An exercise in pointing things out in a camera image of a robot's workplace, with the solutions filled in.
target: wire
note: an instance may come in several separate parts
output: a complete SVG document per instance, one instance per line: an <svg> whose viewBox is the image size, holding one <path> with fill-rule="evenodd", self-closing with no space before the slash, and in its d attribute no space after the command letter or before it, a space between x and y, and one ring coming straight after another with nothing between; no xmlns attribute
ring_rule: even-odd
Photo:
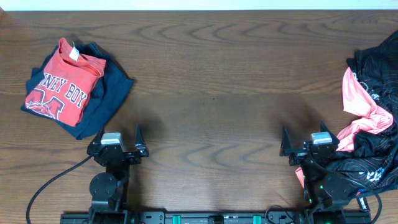
<svg viewBox="0 0 398 224"><path fill-rule="evenodd" d="M30 208L32 208L33 202L35 201L35 199L37 198L37 196L39 196L39 194L41 193L41 191L44 190L44 188L46 188L49 184L51 184L52 182L54 182L55 180L57 180L58 178L62 177L63 175L69 173L70 171L76 169L77 167L80 167L81 165L83 165L85 162L87 162L89 159L91 159L94 156L94 154L89 155L86 159L84 159L83 161L79 162L78 164L74 165L73 167L63 171L62 173L56 175L55 177L53 177L51 180L47 181L47 183L45 183L37 192L35 195L33 195L32 199L30 200L29 204L27 205L26 208L26 222L27 224L32 224L30 222Z"/></svg>
<svg viewBox="0 0 398 224"><path fill-rule="evenodd" d="M273 208L273 207L279 207L279 208L281 208L282 211L285 212L286 215L287 215L291 220L293 220L293 222L294 222L293 217L291 217L291 216L287 213L287 211L286 211L286 209L285 209L284 207L282 207L282 206L280 206L280 205L272 205L272 206L269 207L269 208L267 209L267 211L266 211L266 218L268 219L268 221L271 222L271 224L275 224L275 223L274 223L273 221L271 221L271 220L268 218L268 211L269 211L271 208Z"/></svg>
<svg viewBox="0 0 398 224"><path fill-rule="evenodd" d="M320 170L323 170L323 171L325 171L325 172L329 172L329 173L332 173L332 174L340 175L341 178L343 178L343 179L345 179L345 180L348 180L348 181L350 181L351 183L353 183L353 184L355 184L355 185L359 185L360 187L362 187L363 189L365 189L365 190L367 190L367 191L372 192L372 193L374 194L374 196L377 198L377 202L378 202L378 204L379 204L379 207L377 208L376 216L373 218L373 220L372 220L369 224L373 224L373 223L375 223L375 222L377 221L377 219L380 217L381 208L382 208L381 198L380 198L380 195L379 195L378 193L376 193L373 189L371 189L370 187L367 187L367 186L364 185L364 184L361 184L361 183L359 183L359 182L357 182L357 181L355 181L355 180L351 180L350 178L345 177L343 174L340 174L340 173L337 173L337 172L333 172L333 171L330 171L330 170L328 170L328 169L322 167L322 166L319 165L319 164L315 161L315 159L312 157L312 153L311 153L311 152L308 152L308 155L310 156L310 158L311 158L312 162L315 164L315 166L316 166L317 168L319 168Z"/></svg>

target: pink fabric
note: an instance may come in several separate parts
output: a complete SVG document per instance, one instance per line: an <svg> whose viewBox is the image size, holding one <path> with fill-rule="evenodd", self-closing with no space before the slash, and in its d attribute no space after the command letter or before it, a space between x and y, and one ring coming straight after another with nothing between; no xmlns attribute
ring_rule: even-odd
<svg viewBox="0 0 398 224"><path fill-rule="evenodd" d="M374 102L369 93L355 79L350 68L347 68L343 78L343 106L345 112L362 118L353 121L338 133L337 138L340 144L337 151L353 152L355 135L361 130L378 134L392 125L392 115ZM301 167L296 170L296 175L304 187Z"/></svg>

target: table surface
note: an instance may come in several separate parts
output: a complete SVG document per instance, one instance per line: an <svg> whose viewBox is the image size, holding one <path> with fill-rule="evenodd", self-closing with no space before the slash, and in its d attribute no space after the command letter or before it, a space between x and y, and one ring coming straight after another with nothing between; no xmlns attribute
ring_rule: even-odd
<svg viewBox="0 0 398 224"><path fill-rule="evenodd" d="M319 122L337 134L346 58L397 27L397 11L2 12L0 15L0 223L25 223L26 206L50 178L83 160L53 121L19 108L25 81L59 38L96 42L136 80L106 125L150 158L132 167L138 210L266 210L305 205L296 167L279 157L281 127L309 140ZM91 205L89 161L37 198L33 223L59 223ZM398 191L383 193L379 223L398 219ZM376 213L377 202L369 199Z"/></svg>

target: white wall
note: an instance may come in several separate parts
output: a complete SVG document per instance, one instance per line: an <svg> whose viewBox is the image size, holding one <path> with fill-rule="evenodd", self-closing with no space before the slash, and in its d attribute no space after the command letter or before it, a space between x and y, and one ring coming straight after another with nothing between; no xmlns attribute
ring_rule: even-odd
<svg viewBox="0 0 398 224"><path fill-rule="evenodd" d="M398 0L0 0L5 11L398 9Z"/></svg>

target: folded red shirt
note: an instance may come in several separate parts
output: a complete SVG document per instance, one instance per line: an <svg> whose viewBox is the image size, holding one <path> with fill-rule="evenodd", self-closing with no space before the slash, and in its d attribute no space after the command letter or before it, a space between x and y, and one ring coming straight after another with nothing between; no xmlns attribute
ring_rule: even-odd
<svg viewBox="0 0 398 224"><path fill-rule="evenodd" d="M83 117L90 92L106 65L105 59L78 53L74 60L73 53L74 47L61 38L44 68L44 79L25 99L27 109L70 126L76 126Z"/></svg>

